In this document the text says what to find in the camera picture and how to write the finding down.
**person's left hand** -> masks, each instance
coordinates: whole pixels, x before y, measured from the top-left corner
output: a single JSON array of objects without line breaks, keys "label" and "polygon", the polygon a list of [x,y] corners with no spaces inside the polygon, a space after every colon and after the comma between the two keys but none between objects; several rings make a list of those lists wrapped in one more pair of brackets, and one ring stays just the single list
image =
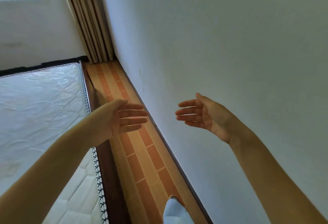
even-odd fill
[{"label": "person's left hand", "polygon": [[143,105],[128,103],[127,100],[114,100],[90,113],[76,127],[90,136],[89,145],[94,147],[119,133],[140,129],[147,119],[129,117],[147,116],[143,108]]}]

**wall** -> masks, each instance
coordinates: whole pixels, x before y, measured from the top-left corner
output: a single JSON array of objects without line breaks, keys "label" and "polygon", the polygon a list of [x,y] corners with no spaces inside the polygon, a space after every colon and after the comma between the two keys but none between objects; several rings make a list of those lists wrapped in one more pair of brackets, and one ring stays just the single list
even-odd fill
[{"label": "wall", "polygon": [[106,0],[117,56],[214,223],[269,223],[195,93],[247,124],[328,217],[328,0]]},{"label": "wall", "polygon": [[0,1],[0,70],[85,55],[66,0]]}]

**tiled floor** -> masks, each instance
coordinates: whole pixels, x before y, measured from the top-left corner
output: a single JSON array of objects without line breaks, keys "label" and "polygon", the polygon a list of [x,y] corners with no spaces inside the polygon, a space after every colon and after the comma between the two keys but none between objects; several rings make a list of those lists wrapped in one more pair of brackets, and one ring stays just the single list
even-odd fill
[{"label": "tiled floor", "polygon": [[[101,104],[124,98],[140,103],[119,63],[87,64]],[[110,140],[124,197],[133,224],[162,223],[166,201],[175,195],[195,223],[207,223],[153,124]]]}]

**floor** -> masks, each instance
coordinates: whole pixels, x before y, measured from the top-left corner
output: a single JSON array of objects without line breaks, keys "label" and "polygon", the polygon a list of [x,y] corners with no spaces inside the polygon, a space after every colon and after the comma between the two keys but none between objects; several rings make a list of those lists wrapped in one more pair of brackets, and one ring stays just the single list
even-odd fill
[{"label": "floor", "polygon": [[[86,64],[101,104],[113,99],[140,103],[118,63]],[[117,172],[133,224],[162,223],[166,201],[175,195],[194,222],[207,223],[154,125],[110,140]]]}]

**quilted mattress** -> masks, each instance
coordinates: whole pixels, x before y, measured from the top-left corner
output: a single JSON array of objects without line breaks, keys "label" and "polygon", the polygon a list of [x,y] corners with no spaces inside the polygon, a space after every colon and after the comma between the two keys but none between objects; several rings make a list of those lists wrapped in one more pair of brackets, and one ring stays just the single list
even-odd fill
[{"label": "quilted mattress", "polygon": [[[0,194],[89,113],[78,63],[0,77]],[[96,148],[88,151],[44,223],[108,223]]]}]

